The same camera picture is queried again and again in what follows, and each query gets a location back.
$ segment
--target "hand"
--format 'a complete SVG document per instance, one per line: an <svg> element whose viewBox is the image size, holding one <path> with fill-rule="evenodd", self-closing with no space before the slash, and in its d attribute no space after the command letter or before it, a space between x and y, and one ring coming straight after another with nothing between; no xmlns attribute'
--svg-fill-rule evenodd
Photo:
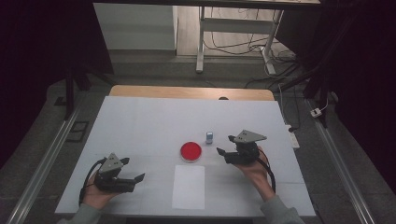
<svg viewBox="0 0 396 224"><path fill-rule="evenodd" d="M109 193L99 190L99 188L93 184L96 173L97 171L91 175L90 179L88 180L85 189L85 196L82 202L98 210L101 210L112 198L119 195L120 193Z"/></svg>
<svg viewBox="0 0 396 224"><path fill-rule="evenodd" d="M265 163L268 163L262 148L258 147L258 149L260 151L260 159ZM234 166L241 170L245 177L252 182L263 200L268 201L275 196L275 193L267 180L267 171L257 161L247 165L235 164Z"/></svg>

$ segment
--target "small vial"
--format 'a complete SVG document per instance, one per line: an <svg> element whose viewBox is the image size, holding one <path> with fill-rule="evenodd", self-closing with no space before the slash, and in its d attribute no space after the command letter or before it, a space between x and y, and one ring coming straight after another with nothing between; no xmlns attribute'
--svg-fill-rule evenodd
<svg viewBox="0 0 396 224"><path fill-rule="evenodd" d="M206 143L207 144L212 144L213 143L213 133L212 132L207 132L206 133Z"/></svg>

